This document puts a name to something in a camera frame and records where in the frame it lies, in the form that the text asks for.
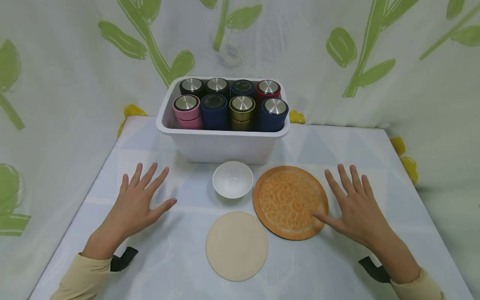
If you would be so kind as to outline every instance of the sleeve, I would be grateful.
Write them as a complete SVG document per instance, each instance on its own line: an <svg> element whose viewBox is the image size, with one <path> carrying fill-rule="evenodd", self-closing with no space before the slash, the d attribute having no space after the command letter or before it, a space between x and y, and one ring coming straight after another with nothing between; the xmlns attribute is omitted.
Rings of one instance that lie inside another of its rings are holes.
<svg viewBox="0 0 480 300"><path fill-rule="evenodd" d="M50 300L92 300L107 283L111 259L95 260L77 254Z"/></svg>
<svg viewBox="0 0 480 300"><path fill-rule="evenodd" d="M446 300L444 293L423 268L415 281L405 284L392 281L392 285L400 300Z"/></svg>

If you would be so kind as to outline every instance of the finger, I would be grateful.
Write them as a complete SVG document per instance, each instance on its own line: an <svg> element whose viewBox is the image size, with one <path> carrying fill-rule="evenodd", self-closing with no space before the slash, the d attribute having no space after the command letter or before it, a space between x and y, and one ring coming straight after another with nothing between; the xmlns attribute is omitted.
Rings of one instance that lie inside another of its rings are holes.
<svg viewBox="0 0 480 300"><path fill-rule="evenodd" d="M347 195L351 195L355 192L350 178L348 178L347 172L342 164L338 165L338 173L340 174L340 180L342 181L343 188L347 192Z"/></svg>
<svg viewBox="0 0 480 300"><path fill-rule="evenodd" d="M334 217L324 214L323 212L320 212L320 211L314 212L312 215L315 218L317 218L320 222L327 224L328 226L330 226L331 228L337 231L341 230L343 226L342 220L335 219Z"/></svg>
<svg viewBox="0 0 480 300"><path fill-rule="evenodd" d="M329 169L325 170L325 178L327 178L328 185L332 189L333 194L335 195L336 200L338 201L338 204L340 205L340 209L341 209L343 199L345 198L345 193L343 193L342 189L333 178L333 175Z"/></svg>
<svg viewBox="0 0 480 300"><path fill-rule="evenodd" d="M119 195L125 193L125 191L127 190L128 188L128 175L127 174L123 174L122 178L121 178L121 186L120 186L120 193Z"/></svg>
<svg viewBox="0 0 480 300"><path fill-rule="evenodd" d="M353 188L357 193L359 193L362 196L366 196L365 190L363 189L363 186L361 184L359 174L357 172L357 167L354 165L350 166L350 173L352 174L352 183L353 183Z"/></svg>
<svg viewBox="0 0 480 300"><path fill-rule="evenodd" d="M142 163L138 163L137 170L135 170L135 174L132 176L132 180L130 181L129 187L136 187L138 182L140 181L140 175L142 174Z"/></svg>
<svg viewBox="0 0 480 300"><path fill-rule="evenodd" d="M365 190L365 194L367 195L367 197L374 200L375 197L373 196L373 190L372 190L372 187L370 186L370 182L368 181L367 175L361 176L361 182L363 183L363 189Z"/></svg>
<svg viewBox="0 0 480 300"><path fill-rule="evenodd" d="M177 203L177 199L168 199L156 209L150 210L150 219L153 220L153 222L156 222L158 218L160 218L167 210L171 209L175 203Z"/></svg>
<svg viewBox="0 0 480 300"><path fill-rule="evenodd" d="M153 196L155 191L158 190L160 185L163 183L163 181L167 177L168 170L169 170L168 167L165 167L165 169L163 169L162 173L160 173L160 175L157 178L155 178L155 180L148 186L148 188L146 189L147 193Z"/></svg>
<svg viewBox="0 0 480 300"><path fill-rule="evenodd" d="M144 189L147 186L147 184L150 183L150 180L152 180L153 174L155 174L157 166L158 166L157 163L152 164L152 166L148 169L148 172L142 177L142 179L138 183L139 188Z"/></svg>

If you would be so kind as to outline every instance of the white plastic bin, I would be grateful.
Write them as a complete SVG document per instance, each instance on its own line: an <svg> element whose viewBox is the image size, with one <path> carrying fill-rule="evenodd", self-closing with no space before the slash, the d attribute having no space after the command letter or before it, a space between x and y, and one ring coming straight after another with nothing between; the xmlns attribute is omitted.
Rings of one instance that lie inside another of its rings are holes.
<svg viewBox="0 0 480 300"><path fill-rule="evenodd" d="M208 80L214 77L185 76L172 82L156 118L158 130L171 136L178 150L187 160L192 162L224 163L229 160L237 160L245 164L262 165L267 163L275 141L285 136L290 129L288 114L283 129L278 132L181 129L175 118L172 103L181 96L179 85L187 78ZM238 79L247 79L257 84L264 80L258 78L222 78L230 83ZM280 82L276 82L281 88L280 98L286 102L285 89Z"/></svg>

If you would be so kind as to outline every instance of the white tablecloth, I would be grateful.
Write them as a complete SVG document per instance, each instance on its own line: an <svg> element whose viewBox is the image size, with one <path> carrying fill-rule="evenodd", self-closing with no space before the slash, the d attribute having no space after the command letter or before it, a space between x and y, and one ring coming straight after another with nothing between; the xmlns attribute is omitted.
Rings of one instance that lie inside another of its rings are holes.
<svg viewBox="0 0 480 300"><path fill-rule="evenodd" d="M359 265L369 252L328 226L304 241L284 240L268 232L268 257L257 275L243 282L220 278L205 255L206 235L226 212L255 215L252 191L240 200L216 194L212 175L218 164L185 161L172 140L160 135L154 117L127 120L30 299L48 299L57 289L73 257L113 206L122 174L131 177L138 162L144 164L144 171L157 162L157 174L163 166L170 167L152 205L170 197L178 198L178 203L118 249L121 255L132 246L139 254L126 270L112 273L100 299L396 299L389 284L374 281ZM383 130L292 124L288 135L276 143L269 163L250 168L255 180L280 165L310 172L324 186L330 211L338 216L324 177L324 170L335 170L338 163L355 164L359 173L369 177L388 222L446 296L473 299Z"/></svg>

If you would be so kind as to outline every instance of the cork mat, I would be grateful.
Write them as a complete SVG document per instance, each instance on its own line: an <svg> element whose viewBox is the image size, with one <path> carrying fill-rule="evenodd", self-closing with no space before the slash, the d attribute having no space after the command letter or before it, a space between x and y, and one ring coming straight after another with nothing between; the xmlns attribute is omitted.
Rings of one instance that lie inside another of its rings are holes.
<svg viewBox="0 0 480 300"><path fill-rule="evenodd" d="M282 166L265 172L253 189L253 206L271 232L288 240L305 240L324 227L313 211L328 213L325 190L300 168Z"/></svg>

